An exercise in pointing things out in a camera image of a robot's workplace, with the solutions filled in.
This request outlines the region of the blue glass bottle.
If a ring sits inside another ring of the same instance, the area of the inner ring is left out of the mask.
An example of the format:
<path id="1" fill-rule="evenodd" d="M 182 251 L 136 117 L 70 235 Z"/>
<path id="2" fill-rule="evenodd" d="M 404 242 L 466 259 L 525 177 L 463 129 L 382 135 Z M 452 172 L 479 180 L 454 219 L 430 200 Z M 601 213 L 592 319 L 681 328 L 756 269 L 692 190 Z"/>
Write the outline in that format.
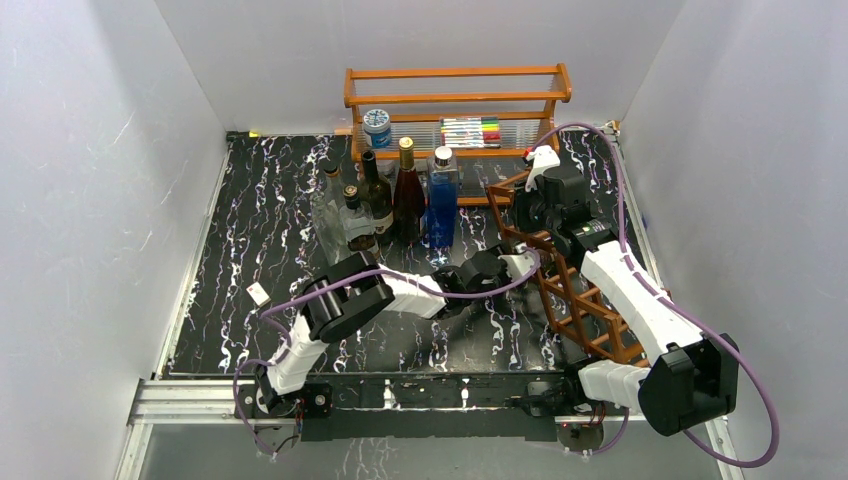
<path id="1" fill-rule="evenodd" d="M 453 245 L 459 198 L 459 169 L 448 146 L 434 150 L 428 163 L 428 240 L 433 248 Z"/>

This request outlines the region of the wooden wine rack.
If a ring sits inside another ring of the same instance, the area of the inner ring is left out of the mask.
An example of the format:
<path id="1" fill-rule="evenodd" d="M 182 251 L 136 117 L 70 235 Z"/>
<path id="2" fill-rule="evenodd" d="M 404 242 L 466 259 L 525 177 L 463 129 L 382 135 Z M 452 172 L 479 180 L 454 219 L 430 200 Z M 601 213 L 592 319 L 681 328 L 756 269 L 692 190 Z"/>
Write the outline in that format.
<path id="1" fill-rule="evenodd" d="M 488 186 L 486 195 L 506 248 L 516 251 L 523 243 L 540 252 L 542 266 L 533 280 L 549 326 L 593 359 L 648 367 L 646 350 L 636 338 L 635 328 L 612 305 L 609 289 L 596 285 L 581 270 L 583 254 L 617 238 L 615 225 L 598 212 L 582 175 L 554 167 L 536 178 L 536 190 L 564 195 L 562 228 L 519 230 L 513 223 L 513 204 L 528 173 Z"/>

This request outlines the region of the gold foil wine bottle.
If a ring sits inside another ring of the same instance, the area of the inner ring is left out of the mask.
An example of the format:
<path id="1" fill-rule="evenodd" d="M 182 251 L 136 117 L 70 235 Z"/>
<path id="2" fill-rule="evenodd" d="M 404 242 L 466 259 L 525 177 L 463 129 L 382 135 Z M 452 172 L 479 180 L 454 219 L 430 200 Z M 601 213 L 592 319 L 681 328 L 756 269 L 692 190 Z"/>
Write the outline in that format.
<path id="1" fill-rule="evenodd" d="M 425 195 L 414 156 L 411 137 L 399 139 L 399 171 L 394 194 L 394 222 L 397 238 L 406 244 L 417 243 L 422 235 Z"/>

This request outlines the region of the dark green wine bottle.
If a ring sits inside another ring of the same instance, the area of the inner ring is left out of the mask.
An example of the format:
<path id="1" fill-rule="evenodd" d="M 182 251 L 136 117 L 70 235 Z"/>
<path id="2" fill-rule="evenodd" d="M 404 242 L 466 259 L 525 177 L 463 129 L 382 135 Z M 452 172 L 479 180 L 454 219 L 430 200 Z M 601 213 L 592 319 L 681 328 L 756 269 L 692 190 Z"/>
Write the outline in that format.
<path id="1" fill-rule="evenodd" d="M 391 184 L 380 174 L 376 155 L 366 150 L 361 155 L 362 179 L 359 182 L 359 195 L 372 211 L 377 240 L 388 245 L 393 238 L 394 211 Z"/>

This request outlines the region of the dark bottle rack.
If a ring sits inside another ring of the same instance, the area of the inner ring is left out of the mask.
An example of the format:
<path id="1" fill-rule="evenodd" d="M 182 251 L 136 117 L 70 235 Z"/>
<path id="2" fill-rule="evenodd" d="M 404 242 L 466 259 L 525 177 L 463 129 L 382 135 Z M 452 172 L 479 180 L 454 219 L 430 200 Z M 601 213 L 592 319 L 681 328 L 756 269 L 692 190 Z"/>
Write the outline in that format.
<path id="1" fill-rule="evenodd" d="M 370 206 L 359 195 L 358 188 L 346 185 L 340 207 L 344 244 L 350 253 L 369 252 L 375 258 L 380 254 L 376 228 Z"/>

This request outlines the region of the clear glass bottle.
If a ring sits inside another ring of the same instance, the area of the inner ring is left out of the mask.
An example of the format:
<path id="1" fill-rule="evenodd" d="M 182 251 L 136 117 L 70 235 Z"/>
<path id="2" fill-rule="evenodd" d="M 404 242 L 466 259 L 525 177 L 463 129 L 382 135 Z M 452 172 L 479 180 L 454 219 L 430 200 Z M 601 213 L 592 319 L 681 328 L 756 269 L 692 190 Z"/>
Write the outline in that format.
<path id="1" fill-rule="evenodd" d="M 323 168 L 326 177 L 325 196 L 328 205 L 335 210 L 340 210 L 346 206 L 344 189 L 345 182 L 341 176 L 341 170 L 337 163 L 328 163 Z"/>

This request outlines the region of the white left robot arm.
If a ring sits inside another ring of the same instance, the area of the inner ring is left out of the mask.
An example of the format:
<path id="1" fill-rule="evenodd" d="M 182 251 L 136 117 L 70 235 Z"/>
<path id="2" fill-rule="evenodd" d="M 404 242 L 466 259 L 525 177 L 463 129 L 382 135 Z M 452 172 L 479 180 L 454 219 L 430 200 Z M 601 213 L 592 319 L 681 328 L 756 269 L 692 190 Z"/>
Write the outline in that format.
<path id="1" fill-rule="evenodd" d="M 293 412 L 299 391 L 325 350 L 384 311 L 425 319 L 456 316 L 478 301 L 524 284 L 540 266 L 533 249 L 508 254 L 493 248 L 476 252 L 459 266 L 417 275 L 382 265 L 369 252 L 354 253 L 325 269 L 299 297 L 261 314 L 271 322 L 277 313 L 298 311 L 291 327 L 276 327 L 283 343 L 256 370 L 259 405 L 275 416 Z"/>

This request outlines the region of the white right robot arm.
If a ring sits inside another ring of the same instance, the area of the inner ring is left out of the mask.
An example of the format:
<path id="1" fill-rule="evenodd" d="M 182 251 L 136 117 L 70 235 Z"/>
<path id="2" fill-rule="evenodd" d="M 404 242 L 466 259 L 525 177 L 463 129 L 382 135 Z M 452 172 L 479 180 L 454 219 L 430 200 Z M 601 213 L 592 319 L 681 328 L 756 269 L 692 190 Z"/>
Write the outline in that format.
<path id="1" fill-rule="evenodd" d="M 671 436 L 735 410 L 736 343 L 726 334 L 709 337 L 667 306 L 667 295 L 628 258 L 611 223 L 591 206 L 578 171 L 533 166 L 515 188 L 512 214 L 519 230 L 546 232 L 555 252 L 599 287 L 648 358 L 648 367 L 603 360 L 580 369 L 563 387 L 571 411 L 587 414 L 609 401 Z"/>

